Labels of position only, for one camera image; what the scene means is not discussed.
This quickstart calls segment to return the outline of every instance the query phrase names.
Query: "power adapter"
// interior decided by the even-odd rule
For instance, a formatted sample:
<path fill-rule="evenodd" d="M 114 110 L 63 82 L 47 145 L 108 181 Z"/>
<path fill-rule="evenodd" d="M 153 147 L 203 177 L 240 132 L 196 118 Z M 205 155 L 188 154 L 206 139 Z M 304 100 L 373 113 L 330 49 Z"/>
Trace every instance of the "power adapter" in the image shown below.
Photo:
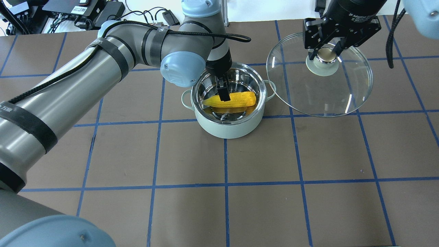
<path fill-rule="evenodd" d="M 99 16 L 94 21 L 94 26 L 98 29 L 102 24 L 106 22 L 110 17 L 116 18 L 123 15 L 125 11 L 125 5 L 121 2 L 107 1 L 104 10 L 101 11 Z"/>
<path fill-rule="evenodd" d="M 166 10 L 162 13 L 162 15 L 169 26 L 180 25 L 180 22 L 178 21 L 177 17 L 175 17 L 172 11 Z"/>

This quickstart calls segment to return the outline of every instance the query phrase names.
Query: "robotic arm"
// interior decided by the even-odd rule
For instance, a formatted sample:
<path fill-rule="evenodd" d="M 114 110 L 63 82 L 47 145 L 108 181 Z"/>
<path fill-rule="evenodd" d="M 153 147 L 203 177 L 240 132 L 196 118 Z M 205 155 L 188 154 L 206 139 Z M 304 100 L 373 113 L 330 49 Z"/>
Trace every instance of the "robotic arm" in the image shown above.
<path fill-rule="evenodd" d="M 107 22 L 75 59 L 31 91 L 0 102 L 0 133 L 7 133 L 0 139 L 0 189 L 20 191 L 30 167 L 137 63 L 160 68 L 181 87 L 194 85 L 205 68 L 221 80 L 232 61 L 219 2 L 182 5 L 180 33 Z"/>

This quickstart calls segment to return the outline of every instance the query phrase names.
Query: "cable strap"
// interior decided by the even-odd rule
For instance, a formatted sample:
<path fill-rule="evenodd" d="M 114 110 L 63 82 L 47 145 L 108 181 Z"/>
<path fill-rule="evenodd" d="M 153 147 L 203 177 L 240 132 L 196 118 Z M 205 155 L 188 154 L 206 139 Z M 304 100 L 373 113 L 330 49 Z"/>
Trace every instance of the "cable strap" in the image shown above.
<path fill-rule="evenodd" d="M 121 39 L 121 38 L 119 38 L 119 37 L 117 37 L 117 36 L 114 36 L 114 35 L 108 35 L 107 37 L 110 37 L 110 38 L 116 39 L 116 40 L 118 40 L 120 43 L 122 43 L 123 45 L 125 45 L 126 48 L 128 48 L 128 50 L 130 51 L 131 56 L 133 57 L 134 65 L 137 64 L 137 61 L 136 61 L 136 55 L 134 54 L 133 49 L 131 48 L 131 46 L 130 46 L 127 42 L 125 42 L 123 39 Z"/>
<path fill-rule="evenodd" d="M 145 65 L 149 65 L 148 61 L 146 61 L 146 40 L 148 39 L 149 34 L 152 32 L 153 29 L 148 29 L 148 31 L 145 33 L 145 35 L 143 36 L 143 40 L 142 40 L 142 59 L 143 62 L 145 63 Z"/>
<path fill-rule="evenodd" d="M 25 109 L 3 101 L 0 103 L 0 118 L 17 125 L 33 135 L 48 153 L 58 142 L 55 133 L 41 119 Z"/>
<path fill-rule="evenodd" d="M 151 66 L 153 67 L 160 68 L 160 64 L 162 62 L 163 41 L 165 40 L 166 35 L 168 35 L 168 33 L 169 33 L 169 29 L 166 28 L 159 28 L 155 32 L 149 53 L 151 57 Z"/>
<path fill-rule="evenodd" d="M 208 28 L 206 25 L 204 25 L 204 24 L 201 23 L 201 22 L 196 22 L 196 21 L 185 21 L 185 22 L 183 22 L 181 25 L 184 25 L 184 24 L 195 24 L 195 25 L 197 25 L 197 26 L 203 28 L 204 30 L 206 30 L 208 33 L 212 33 L 212 30 L 210 30 L 210 28 Z"/>
<path fill-rule="evenodd" d="M 122 52 L 119 50 L 119 48 L 111 43 L 110 41 L 104 39 L 104 38 L 97 38 L 95 41 L 93 41 L 89 46 L 87 46 L 86 49 L 90 47 L 99 46 L 104 51 L 106 51 L 110 56 L 113 57 L 113 59 L 116 61 L 116 63 L 119 65 L 120 72 L 122 73 L 122 77 L 120 80 L 126 77 L 129 71 L 128 62 L 126 61 L 125 56 L 122 54 Z"/>

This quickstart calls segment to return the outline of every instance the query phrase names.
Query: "grid line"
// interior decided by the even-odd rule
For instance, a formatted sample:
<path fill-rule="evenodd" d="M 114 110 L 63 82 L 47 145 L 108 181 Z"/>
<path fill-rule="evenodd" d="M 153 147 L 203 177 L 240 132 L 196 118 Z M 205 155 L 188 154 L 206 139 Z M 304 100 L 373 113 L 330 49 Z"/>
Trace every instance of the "grid line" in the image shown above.
<path fill-rule="evenodd" d="M 387 18 L 384 18 L 384 21 L 386 23 L 387 28 L 390 30 L 390 26 L 389 26 L 389 22 L 387 21 Z M 436 140 L 436 145 L 439 147 L 439 138 L 438 138 L 438 136 L 436 134 L 436 131 L 435 131 L 434 127 L 433 127 L 433 124 L 432 124 L 432 122 L 430 120 L 430 116 L 428 116 L 428 112 L 427 112 L 427 110 L 425 108 L 425 105 L 422 102 L 421 95 L 419 94 L 419 92 L 416 89 L 416 86 L 415 86 L 415 84 L 413 82 L 413 79 L 412 79 L 412 77 L 410 75 L 409 69 L 407 68 L 407 65 L 406 65 L 406 63 L 404 61 L 404 57 L 401 54 L 401 51 L 399 50 L 398 44 L 396 43 L 396 39 L 393 39 L 393 43 L 395 44 L 396 51 L 398 52 L 398 55 L 401 58 L 401 62 L 403 63 L 404 70 L 406 71 L 406 74 L 407 74 L 407 77 L 409 78 L 410 84 L 412 85 L 412 88 L 413 88 L 413 90 L 414 90 L 414 92 L 416 94 L 416 97 L 417 97 L 417 99 L 419 101 L 419 104 L 421 105 L 422 111 L 425 113 L 428 125 L 430 126 L 432 134 L 433 134 L 433 136 L 434 136 L 434 138 Z"/>
<path fill-rule="evenodd" d="M 346 83 L 348 84 L 350 94 L 352 95 L 352 93 L 353 93 L 352 86 L 351 86 L 351 83 L 350 83 L 350 80 L 349 80 L 349 76 L 348 76 L 348 72 L 346 70 L 346 66 L 345 66 L 344 63 L 342 63 L 342 68 L 343 68 L 343 72 L 344 72 L 345 77 L 346 77 Z M 354 98 L 353 98 L 353 104 L 354 104 L 354 107 L 357 108 L 356 101 L 355 101 Z M 369 142 L 367 141 L 366 131 L 364 129 L 364 125 L 363 125 L 363 121 L 361 119 L 360 111 L 358 109 L 356 109 L 355 113 L 356 113 L 356 115 L 358 117 L 358 122 L 360 124 L 361 133 L 363 135 L 364 144 L 366 146 L 366 151 L 367 151 L 367 156 L 369 157 L 369 162 L 371 164 L 372 173 L 374 175 L 375 185 L 377 186 L 378 197 L 380 199 L 380 203 L 381 203 L 381 207 L 382 207 L 383 215 L 384 215 L 384 220 L 385 220 L 386 225 L 387 225 L 387 230 L 389 232 L 390 240 L 392 242 L 392 245 L 395 246 L 396 245 L 395 244 L 395 237 L 393 236 L 392 226 L 390 224 L 389 216 L 387 215 L 387 209 L 386 209 L 386 206 L 385 206 L 385 203 L 384 203 L 384 198 L 383 198 L 383 195 L 382 195 L 382 192 L 381 192 L 381 186 L 380 186 L 380 183 L 378 181 L 377 172 L 375 170 L 375 164 L 374 164 L 374 161 L 373 161 L 373 158 L 372 158 L 372 153 L 371 153 L 371 149 L 369 147 Z"/>
<path fill-rule="evenodd" d="M 79 217 L 79 214 L 81 213 L 82 202 L 83 202 L 83 199 L 84 199 L 84 191 L 85 191 L 85 186 L 86 186 L 87 177 L 88 177 L 88 170 L 90 169 L 90 162 L 91 162 L 91 157 L 92 157 L 92 154 L 93 154 L 94 143 L 95 143 L 95 140 L 96 140 L 97 128 L 99 127 L 98 123 L 99 123 L 99 118 L 101 116 L 101 110 L 102 110 L 102 103 L 103 103 L 103 101 L 104 101 L 104 98 L 102 98 L 99 101 L 99 108 L 97 110 L 96 123 L 94 125 L 93 137 L 91 139 L 90 150 L 88 152 L 87 165 L 86 165 L 86 168 L 85 168 L 83 185 L 82 185 L 82 188 L 81 188 L 81 195 L 79 196 L 78 210 L 76 211 L 76 216 L 78 216 L 78 217 Z"/>
<path fill-rule="evenodd" d="M 239 186 L 271 186 L 271 185 L 316 185 L 316 184 L 349 184 L 349 183 L 373 183 L 379 182 L 410 182 L 410 181 L 437 181 L 439 177 L 407 177 L 407 178 L 366 178 L 366 179 L 343 179 L 343 180 L 308 180 L 308 181 L 277 181 L 277 182 L 234 182 L 227 183 L 228 187 Z M 156 185 L 156 189 L 177 189 L 177 188 L 204 188 L 204 187 L 225 187 L 226 183 L 208 184 L 179 184 L 179 185 Z M 85 187 L 85 191 L 95 190 L 130 190 L 130 189 L 152 189 L 152 185 L 138 186 L 113 186 L 113 187 Z M 51 191 L 81 191 L 81 187 L 72 188 L 37 188 L 22 189 L 22 192 L 51 192 Z"/>
<path fill-rule="evenodd" d="M 224 201 L 226 213 L 226 247 L 230 247 L 230 225 L 229 225 L 229 171 L 227 156 L 227 139 L 224 139 Z"/>
<path fill-rule="evenodd" d="M 438 113 L 439 109 L 435 110 L 427 110 L 428 113 Z M 423 110 L 410 110 L 410 111 L 383 111 L 383 112 L 359 112 L 360 115 L 384 115 L 384 114 L 411 114 L 411 113 L 424 113 Z M 352 113 L 347 114 L 347 116 L 356 116 L 357 113 L 354 111 Z M 273 118 L 290 118 L 291 115 L 273 115 L 273 116 L 263 116 L 264 119 L 273 119 Z M 302 118 L 302 117 L 312 117 L 307 114 L 296 114 L 293 116 L 294 118 Z M 183 122 L 196 122 L 197 119 L 173 119 L 173 120 L 162 120 L 161 123 L 183 123 Z M 126 124 L 158 124 L 158 120 L 151 121 L 132 121 L 132 122 L 104 122 L 98 123 L 99 126 L 104 125 L 126 125 Z M 94 123 L 82 123 L 76 124 L 74 127 L 90 127 L 94 126 Z"/>
<path fill-rule="evenodd" d="M 56 58 L 55 66 L 54 69 L 52 70 L 52 73 L 55 73 L 56 71 L 56 67 L 58 66 L 59 58 L 61 57 L 62 49 L 64 48 L 66 38 L 67 38 L 67 32 L 64 33 L 64 38 L 62 39 L 61 48 L 59 49 L 58 56 Z"/>
<path fill-rule="evenodd" d="M 4 68 L 6 67 L 6 63 L 9 59 L 9 56 L 11 55 L 12 49 L 14 48 L 14 45 L 15 45 L 15 42 L 17 41 L 17 38 L 18 38 L 18 35 L 15 35 L 14 41 L 12 42 L 12 45 L 11 45 L 11 48 L 9 49 L 9 52 L 7 53 L 6 58 L 4 60 L 3 66 L 1 67 L 0 76 L 3 74 Z"/>
<path fill-rule="evenodd" d="M 439 58 L 439 56 L 415 56 L 415 57 L 396 57 L 393 58 L 395 60 L 401 60 L 401 59 L 431 59 L 431 58 Z M 387 58 L 368 58 L 368 61 L 385 61 Z M 298 61 L 298 62 L 285 62 L 285 64 L 304 64 L 305 62 Z M 266 66 L 266 63 L 249 63 L 248 66 Z M 131 72 L 141 72 L 141 71 L 159 71 L 158 68 L 150 68 L 150 69 L 133 69 Z M 36 77 L 36 76 L 50 76 L 51 74 L 34 74 L 34 75 L 13 75 L 13 76 L 1 76 L 0 79 L 3 78 L 19 78 L 19 77 Z"/>
<path fill-rule="evenodd" d="M 274 21 L 274 24 L 276 26 L 277 39 L 280 41 L 281 40 L 281 33 L 279 31 L 279 25 L 277 23 L 277 20 Z M 289 86 L 288 86 L 287 70 L 285 67 L 285 64 L 286 64 L 285 55 L 284 55 L 284 50 L 283 50 L 282 45 L 281 45 L 281 57 L 282 57 L 282 66 L 283 66 L 283 70 L 284 70 L 285 90 L 287 92 L 288 103 L 289 103 L 289 105 L 291 105 L 291 96 L 290 96 L 290 90 L 289 90 Z M 308 205 L 306 202 L 305 184 L 303 183 L 302 166 L 300 163 L 299 145 L 297 143 L 296 128 L 295 128 L 295 123 L 294 123 L 294 114 L 293 114 L 293 110 L 291 109 L 291 107 L 288 107 L 288 109 L 290 111 L 291 127 L 292 127 L 292 131 L 293 131 L 293 139 L 294 139 L 294 148 L 295 148 L 296 159 L 297 159 L 297 169 L 299 171 L 300 189 L 302 192 L 303 211 L 304 211 L 304 215 L 305 215 L 306 231 L 308 233 L 308 243 L 309 243 L 309 246 L 312 247 L 313 246 L 313 238 L 311 235 L 311 226 L 309 223 Z"/>
<path fill-rule="evenodd" d="M 146 246 L 151 246 L 151 232 L 152 232 L 152 216 L 154 213 L 154 199 L 155 199 L 155 188 L 157 182 L 157 168 L 158 168 L 158 154 L 160 148 L 160 135 L 162 133 L 162 117 L 163 117 L 163 102 L 165 98 L 165 78 L 162 79 L 162 98 L 160 99 L 160 116 L 158 119 L 158 130 L 157 130 L 157 142 L 155 145 L 155 160 L 154 160 L 154 174 L 152 178 L 152 188 L 151 188 L 151 202 L 149 205 L 149 217 L 148 217 L 148 232 Z"/>

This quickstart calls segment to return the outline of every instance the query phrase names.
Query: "corn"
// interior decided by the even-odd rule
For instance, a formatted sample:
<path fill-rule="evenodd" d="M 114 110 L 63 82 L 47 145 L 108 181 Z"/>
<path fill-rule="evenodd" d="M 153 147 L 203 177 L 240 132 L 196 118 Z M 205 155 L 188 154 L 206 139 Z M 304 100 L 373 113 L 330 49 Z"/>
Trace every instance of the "corn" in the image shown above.
<path fill-rule="evenodd" d="M 221 101 L 219 95 L 215 95 L 203 101 L 204 105 L 219 108 L 247 107 L 256 104 L 256 95 L 253 92 L 231 93 L 229 101 Z"/>

